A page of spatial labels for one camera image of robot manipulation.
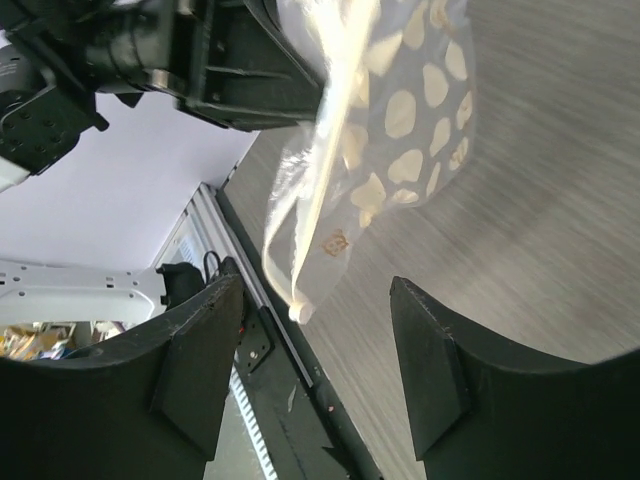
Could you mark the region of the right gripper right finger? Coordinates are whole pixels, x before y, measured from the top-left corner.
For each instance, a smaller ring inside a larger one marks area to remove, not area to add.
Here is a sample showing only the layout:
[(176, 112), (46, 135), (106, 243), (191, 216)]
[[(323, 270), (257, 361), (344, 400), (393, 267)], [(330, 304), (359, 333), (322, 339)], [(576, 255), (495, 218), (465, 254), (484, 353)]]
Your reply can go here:
[(430, 479), (635, 479), (639, 354), (583, 364), (510, 340), (396, 277), (390, 309)]

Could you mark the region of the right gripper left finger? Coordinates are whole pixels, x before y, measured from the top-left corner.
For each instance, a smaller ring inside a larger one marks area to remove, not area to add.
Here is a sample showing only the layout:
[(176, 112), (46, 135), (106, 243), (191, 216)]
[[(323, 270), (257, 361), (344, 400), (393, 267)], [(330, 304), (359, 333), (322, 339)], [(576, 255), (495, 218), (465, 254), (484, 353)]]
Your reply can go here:
[(59, 360), (1, 362), (5, 479), (200, 479), (244, 313), (237, 274)]

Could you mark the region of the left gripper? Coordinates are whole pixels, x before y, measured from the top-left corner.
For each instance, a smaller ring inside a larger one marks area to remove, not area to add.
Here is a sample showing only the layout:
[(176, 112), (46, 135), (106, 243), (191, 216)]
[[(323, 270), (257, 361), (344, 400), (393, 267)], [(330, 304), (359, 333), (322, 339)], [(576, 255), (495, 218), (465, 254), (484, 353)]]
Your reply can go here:
[(9, 4), (11, 112), (48, 96), (64, 112), (94, 115), (99, 93), (135, 106), (147, 91), (184, 93), (188, 74), (177, 109), (238, 131), (310, 122), (323, 93), (274, 1)]

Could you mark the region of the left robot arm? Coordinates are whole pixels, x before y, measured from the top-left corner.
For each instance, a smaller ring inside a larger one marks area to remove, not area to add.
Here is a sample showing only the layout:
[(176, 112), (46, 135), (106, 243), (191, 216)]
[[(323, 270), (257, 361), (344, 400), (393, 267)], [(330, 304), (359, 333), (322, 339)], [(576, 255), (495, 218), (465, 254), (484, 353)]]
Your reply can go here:
[[(273, 1), (5, 1), (1, 186), (44, 173), (107, 120), (96, 98), (146, 93), (242, 132), (313, 119), (320, 76), (284, 34)], [(138, 323), (204, 288), (187, 263), (139, 271), (3, 261), (1, 321)]]

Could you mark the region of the clear spotted zip bag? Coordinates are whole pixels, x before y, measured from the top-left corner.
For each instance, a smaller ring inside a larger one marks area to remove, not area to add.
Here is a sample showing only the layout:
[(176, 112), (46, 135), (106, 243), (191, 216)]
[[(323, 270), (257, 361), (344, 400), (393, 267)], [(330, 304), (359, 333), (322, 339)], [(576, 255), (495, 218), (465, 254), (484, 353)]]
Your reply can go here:
[(262, 269), (308, 322), (378, 217), (426, 203), (469, 158), (475, 55), (463, 1), (281, 1), (286, 38), (324, 80), (282, 151)]

